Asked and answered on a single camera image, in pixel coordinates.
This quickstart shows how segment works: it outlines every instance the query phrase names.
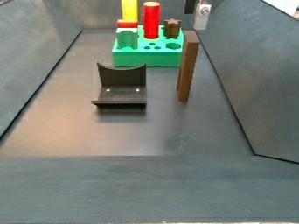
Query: gray floor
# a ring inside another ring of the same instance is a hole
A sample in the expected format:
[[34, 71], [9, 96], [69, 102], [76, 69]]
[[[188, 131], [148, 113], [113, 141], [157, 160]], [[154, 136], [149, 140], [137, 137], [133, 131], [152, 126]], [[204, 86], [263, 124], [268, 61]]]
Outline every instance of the gray floor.
[[297, 222], [299, 166], [251, 155], [202, 49], [188, 103], [148, 68], [145, 111], [90, 104], [112, 41], [80, 35], [1, 141], [0, 223]]
[[148, 104], [100, 111], [96, 62], [112, 66], [112, 31], [84, 32], [0, 143], [0, 157], [252, 155], [200, 48], [188, 103], [177, 68], [146, 68]]

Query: yellow cylinder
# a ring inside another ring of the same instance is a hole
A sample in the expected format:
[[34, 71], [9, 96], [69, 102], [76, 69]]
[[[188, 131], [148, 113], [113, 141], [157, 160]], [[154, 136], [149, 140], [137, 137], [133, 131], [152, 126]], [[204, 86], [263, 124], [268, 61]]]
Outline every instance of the yellow cylinder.
[[121, 0], [122, 19], [137, 20], [137, 0]]

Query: green block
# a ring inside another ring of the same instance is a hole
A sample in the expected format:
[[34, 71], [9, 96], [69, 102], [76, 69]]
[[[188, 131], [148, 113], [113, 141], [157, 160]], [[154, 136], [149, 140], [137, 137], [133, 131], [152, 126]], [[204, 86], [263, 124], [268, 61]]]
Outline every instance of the green block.
[[137, 31], [136, 28], [118, 28], [116, 29], [116, 48], [130, 46], [137, 49]]
[[158, 26], [158, 38], [144, 38], [144, 28], [137, 26], [137, 49], [126, 46], [117, 49], [114, 41], [112, 56], [114, 67], [137, 67], [145, 63], [148, 67], [178, 67], [182, 54], [182, 31], [177, 39], [166, 39], [164, 26]]

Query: brown star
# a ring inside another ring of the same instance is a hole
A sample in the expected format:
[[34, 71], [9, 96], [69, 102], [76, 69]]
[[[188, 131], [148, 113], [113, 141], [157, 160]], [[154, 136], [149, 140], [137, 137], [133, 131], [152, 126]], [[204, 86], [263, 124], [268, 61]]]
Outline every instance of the brown star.
[[170, 19], [164, 20], [164, 22], [165, 22], [168, 25], [170, 25], [170, 24], [177, 25], [177, 24], [181, 22], [181, 20], [177, 20], [177, 19], [170, 18]]

